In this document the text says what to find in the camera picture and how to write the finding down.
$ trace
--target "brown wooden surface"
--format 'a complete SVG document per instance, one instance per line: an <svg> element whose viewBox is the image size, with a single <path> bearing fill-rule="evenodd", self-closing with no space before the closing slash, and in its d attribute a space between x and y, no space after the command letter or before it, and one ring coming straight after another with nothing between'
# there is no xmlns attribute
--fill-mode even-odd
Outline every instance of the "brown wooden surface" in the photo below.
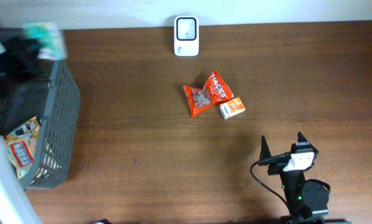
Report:
<svg viewBox="0 0 372 224"><path fill-rule="evenodd" d="M327 218L372 223L372 22L200 28L176 57L172 29L66 31L81 91L69 179L28 190L44 223L223 223L287 215L256 183L302 131L320 151L306 178L332 186ZM192 119L182 85L218 70L245 113ZM257 176L282 194L266 167Z"/></svg>

